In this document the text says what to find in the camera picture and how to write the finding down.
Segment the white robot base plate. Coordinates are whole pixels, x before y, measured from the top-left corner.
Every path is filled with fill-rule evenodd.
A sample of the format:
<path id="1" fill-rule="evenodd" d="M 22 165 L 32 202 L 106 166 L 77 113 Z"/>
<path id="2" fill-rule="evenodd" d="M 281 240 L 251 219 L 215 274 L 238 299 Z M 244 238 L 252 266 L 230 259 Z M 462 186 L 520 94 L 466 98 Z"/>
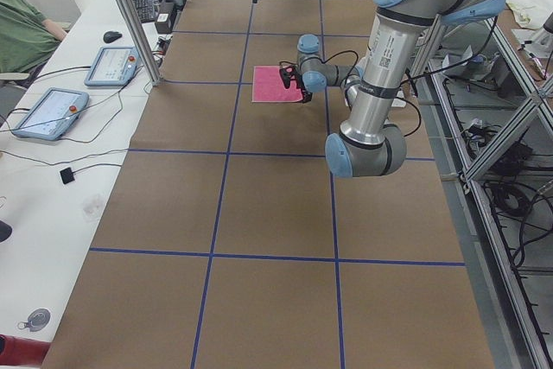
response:
<path id="1" fill-rule="evenodd" d="M 349 109 L 353 108 L 355 99 L 357 98 L 357 90 L 355 86 L 361 82 L 361 78 L 357 76 L 347 78 L 341 85 L 342 92 L 344 94 L 345 104 Z M 404 92 L 402 90 L 397 91 L 397 95 L 392 103 L 393 107 L 404 108 L 406 106 L 406 100 Z"/>

